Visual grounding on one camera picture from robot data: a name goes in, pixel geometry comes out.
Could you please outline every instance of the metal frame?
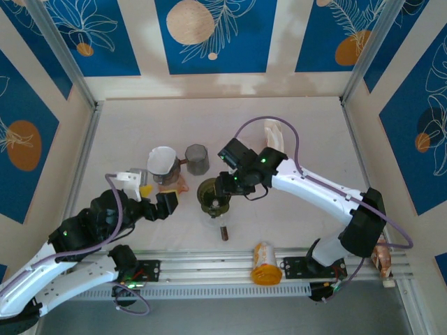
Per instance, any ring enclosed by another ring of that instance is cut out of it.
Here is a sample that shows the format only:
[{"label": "metal frame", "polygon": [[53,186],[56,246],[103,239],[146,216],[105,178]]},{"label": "metal frame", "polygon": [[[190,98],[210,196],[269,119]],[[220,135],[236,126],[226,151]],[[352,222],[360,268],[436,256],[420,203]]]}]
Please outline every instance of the metal frame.
[{"label": "metal frame", "polygon": [[[344,92],[340,97],[346,124],[348,126],[349,134],[351,135],[351,140],[358,157],[360,169],[362,170],[365,183],[368,186],[370,186],[371,183],[365,165],[365,158],[361,154],[361,150],[358,145],[356,131],[353,128],[353,123],[350,118],[347,103],[349,102],[358,85],[362,82],[367,69],[374,60],[380,46],[382,45],[383,40],[385,39],[391,26],[393,25],[395,18],[399,15],[399,12],[401,11],[404,3],[405,0],[395,0],[388,1],[388,3],[385,5],[385,8],[383,9],[382,14],[377,20],[376,26],[374,27],[372,34],[369,37],[365,48],[363,49],[363,52],[360,54],[357,64],[354,66],[351,78],[349,79],[348,84],[346,85]],[[393,241],[387,228],[385,228],[384,233],[388,241]],[[429,321],[425,304],[420,298],[420,291],[418,289],[416,280],[412,278],[403,278],[402,280],[397,281],[397,286],[399,288],[400,296],[402,298],[413,333],[417,335],[435,334],[431,322]]]},{"label": "metal frame", "polygon": [[57,60],[67,73],[67,76],[79,89],[85,103],[91,107],[91,110],[94,110],[96,107],[96,102],[93,94],[90,92],[79,66],[76,64],[75,59],[65,44],[59,30],[57,30],[57,27],[50,17],[50,14],[48,14],[47,10],[45,9],[45,5],[41,0],[24,0],[24,2],[32,20],[36,23]]},{"label": "metal frame", "polygon": [[73,183],[71,184],[70,193],[68,194],[67,205],[64,210],[63,219],[69,218],[75,215],[76,202],[78,200],[79,190],[81,187],[82,180],[84,178],[85,168],[89,160],[91,146],[96,134],[96,129],[98,128],[99,118],[103,110],[104,102],[101,101],[97,104],[93,115],[91,116],[89,128],[84,137],[84,142],[82,144],[81,154],[76,166],[75,176],[73,178]]},{"label": "metal frame", "polygon": [[368,38],[366,46],[363,48],[362,53],[358,57],[357,63],[354,66],[348,84],[343,90],[343,106],[350,99],[358,84],[363,80],[363,76],[365,76],[367,69],[369,68],[377,52],[379,51],[383,40],[385,39],[387,33],[390,31],[390,28],[393,25],[394,20],[396,20],[396,17],[399,15],[399,12],[401,11],[405,1],[406,0],[392,0],[387,1],[387,3],[385,4],[382,14],[380,14],[376,25],[372,29],[372,33]]},{"label": "metal frame", "polygon": [[[89,90],[85,79],[74,61],[69,49],[67,48],[63,38],[58,32],[56,26],[54,25],[50,15],[45,9],[45,6],[39,0],[24,0],[27,5],[27,10],[29,11],[31,17],[35,21],[37,27],[41,30],[44,38],[48,42],[52,51],[58,58],[64,70],[67,72],[68,76],[78,87],[82,97],[85,102],[94,109],[90,125],[85,135],[84,144],[82,147],[82,153],[78,161],[77,170],[71,187],[71,192],[68,197],[67,206],[64,212],[64,218],[72,216],[75,210],[75,203],[80,190],[80,185],[82,183],[82,178],[85,173],[85,168],[89,158],[89,153],[91,146],[94,141],[94,136],[96,132],[96,127],[98,126],[99,117],[101,115],[102,104],[97,105],[94,100],[92,93]],[[342,107],[344,111],[344,116],[346,119],[346,124],[351,135],[351,139],[354,144],[354,148],[358,157],[360,168],[365,180],[365,183],[369,186],[369,178],[367,175],[367,169],[364,164],[364,159],[362,157],[361,151],[359,150],[358,143],[356,141],[355,131],[352,128],[351,120],[349,119],[349,111],[346,111],[346,102],[349,101],[352,93],[361,82],[363,76],[366,73],[369,65],[376,56],[383,39],[386,37],[389,29],[391,28],[394,19],[398,15],[400,8],[404,4],[405,0],[388,1],[386,4],[382,15],[378,19],[376,26],[373,30],[373,34],[370,36],[367,45],[364,48],[364,52],[359,57],[357,64],[353,69],[353,73],[349,83],[347,84],[344,93],[341,98]],[[304,248],[294,248],[294,249],[277,249],[277,258],[282,259],[283,257],[293,257],[293,256],[303,256],[307,252]],[[94,258],[100,257],[101,254],[91,255],[89,258],[94,261]],[[195,296],[195,292],[199,292],[200,297],[228,297],[227,294],[216,294],[210,296],[210,292],[220,292],[214,291],[218,290],[219,287],[225,285],[227,288],[229,285],[233,286],[233,289],[241,289],[243,297],[244,295],[249,295],[250,297],[262,296],[267,294],[267,296],[293,296],[295,294],[291,293],[293,291],[278,290],[277,292],[261,292],[261,291],[246,291],[246,289],[252,285],[251,279],[249,278],[249,272],[251,270],[253,251],[196,251],[188,253],[180,252],[169,252],[169,251],[143,251],[137,253],[137,256],[141,259],[159,259],[162,260],[161,272],[160,272],[160,282],[156,284],[154,292],[158,292],[160,297],[164,299],[181,299],[183,296],[179,291],[184,288],[186,291],[180,292],[192,292],[192,297]],[[409,317],[409,322],[411,328],[415,334],[433,334],[430,322],[428,321],[425,308],[419,297],[419,291],[417,284],[413,279],[413,274],[411,272],[410,265],[406,259],[404,252],[392,252],[393,257],[393,273],[395,279],[397,279],[397,284],[401,292],[402,301]],[[358,259],[355,257],[348,257],[346,259],[346,266],[348,272],[352,273],[353,269],[357,266]],[[377,270],[374,265],[368,262],[354,278],[354,280],[371,280],[380,279]],[[302,285],[302,281],[287,281],[291,285]],[[212,289],[211,291],[200,291],[196,290],[202,288]],[[164,292],[176,292],[174,295],[170,295]],[[78,296],[75,299],[97,299],[100,297],[103,299],[101,293],[98,296],[95,294],[89,295],[86,293],[84,296]]]},{"label": "metal frame", "polygon": [[[275,255],[278,267],[285,257],[304,257],[308,248],[276,248]],[[246,285],[252,284],[250,277],[253,269],[253,250],[237,251],[134,251],[139,260],[160,260],[160,275],[158,283],[151,286],[164,285]],[[82,262],[89,264],[97,262],[105,252],[87,256]],[[406,254],[403,251],[392,252],[393,276],[397,281],[413,278]],[[354,272],[360,263],[360,258],[348,256],[345,258],[348,274]],[[381,280],[379,272],[371,261],[366,260],[355,281]],[[326,278],[315,279],[285,279],[283,283],[313,283],[327,281]]]},{"label": "metal frame", "polygon": [[[312,294],[309,283],[280,283],[276,286],[255,284],[230,285],[148,285],[136,288],[147,300],[165,299],[219,299],[219,298],[258,298],[258,297],[309,297]],[[73,301],[113,300],[112,285],[101,285],[86,291]],[[135,297],[122,297],[119,300],[134,300]]]}]

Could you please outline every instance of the white table surface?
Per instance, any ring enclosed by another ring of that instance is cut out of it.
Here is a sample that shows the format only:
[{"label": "white table surface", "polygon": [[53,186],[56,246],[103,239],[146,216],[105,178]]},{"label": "white table surface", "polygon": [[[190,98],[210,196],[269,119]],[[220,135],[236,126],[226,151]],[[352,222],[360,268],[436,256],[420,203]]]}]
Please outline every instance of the white table surface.
[{"label": "white table surface", "polygon": [[[172,147],[183,158],[189,145],[199,143],[208,148],[210,169],[197,177],[183,165],[182,175],[190,191],[180,195],[175,213],[164,221],[138,221],[135,232],[115,244],[128,244],[133,250],[234,250],[253,248],[260,241],[275,247],[309,247],[315,239],[339,228],[340,223],[312,204],[277,190],[270,190],[266,198],[255,202],[232,197],[228,241],[221,240],[218,229],[203,224],[207,214],[197,201],[198,186],[227,170],[217,153],[245,121],[263,115],[282,117],[297,128],[303,167],[338,184],[366,189],[337,97],[108,100],[91,148],[77,210],[88,207],[108,188],[105,173],[146,168],[148,154],[157,146]],[[286,154],[292,157],[295,140],[286,125],[283,134]],[[265,146],[263,122],[247,126],[240,139],[259,152]]]}]

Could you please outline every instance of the gray plastic cup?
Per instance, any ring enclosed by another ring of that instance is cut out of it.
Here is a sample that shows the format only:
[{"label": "gray plastic cup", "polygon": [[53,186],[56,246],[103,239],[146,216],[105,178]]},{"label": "gray plastic cup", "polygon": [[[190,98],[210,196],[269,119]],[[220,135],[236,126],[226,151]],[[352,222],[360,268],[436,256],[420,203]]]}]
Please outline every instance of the gray plastic cup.
[{"label": "gray plastic cup", "polygon": [[194,176],[205,174],[210,168],[208,150],[201,144],[190,145],[185,153],[186,169]]}]

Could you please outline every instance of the beige circle pattern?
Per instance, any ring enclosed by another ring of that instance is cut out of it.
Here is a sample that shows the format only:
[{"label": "beige circle pattern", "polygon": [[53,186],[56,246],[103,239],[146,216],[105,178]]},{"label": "beige circle pattern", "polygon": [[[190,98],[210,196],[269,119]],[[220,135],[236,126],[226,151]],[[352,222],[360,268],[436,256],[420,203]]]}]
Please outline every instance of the beige circle pattern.
[{"label": "beige circle pattern", "polygon": [[210,52],[210,54],[208,55],[208,59],[210,61],[215,61],[217,59],[217,53],[215,52]]},{"label": "beige circle pattern", "polygon": [[168,13],[170,35],[183,45],[199,44],[214,32],[214,20],[208,9],[195,0],[182,0]]},{"label": "beige circle pattern", "polygon": [[316,0],[316,5],[320,7],[327,6],[332,0]]}]

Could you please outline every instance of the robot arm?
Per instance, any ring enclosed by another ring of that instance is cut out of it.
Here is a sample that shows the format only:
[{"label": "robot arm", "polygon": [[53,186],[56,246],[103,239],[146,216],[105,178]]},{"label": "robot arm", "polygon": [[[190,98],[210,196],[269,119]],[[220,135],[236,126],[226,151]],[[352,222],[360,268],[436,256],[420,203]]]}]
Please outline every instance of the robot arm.
[{"label": "robot arm", "polygon": [[325,210],[346,226],[314,242],[306,259],[307,267],[312,272],[317,274],[350,253],[363,258],[372,254],[386,222],[351,198],[361,199],[384,212],[380,192],[370,188],[366,193],[361,193],[306,169],[301,169],[300,173],[295,162],[285,154],[264,148],[258,155],[235,138],[221,150],[219,156],[237,171],[234,174],[220,173],[215,184],[217,195],[248,195],[255,192],[255,185],[261,184],[265,188],[294,194]]},{"label": "robot arm", "polygon": [[[140,201],[129,199],[124,191],[117,191],[117,194],[123,214],[118,234],[132,228],[143,217],[150,221],[165,219],[177,206],[175,193],[157,194],[157,204],[144,198]],[[117,199],[112,190],[107,190],[91,201],[90,208],[64,220],[39,252],[0,285],[0,325],[15,322],[11,318],[16,316],[28,315],[25,306],[35,308],[39,305],[38,315],[45,315],[74,295],[99,283],[116,280],[120,272],[129,270],[127,266],[136,262],[136,258],[125,246],[128,250],[116,247],[119,252],[114,249],[115,252],[105,256],[101,264],[60,276],[90,253],[101,249],[103,242],[107,243],[117,227],[118,212]]]}]

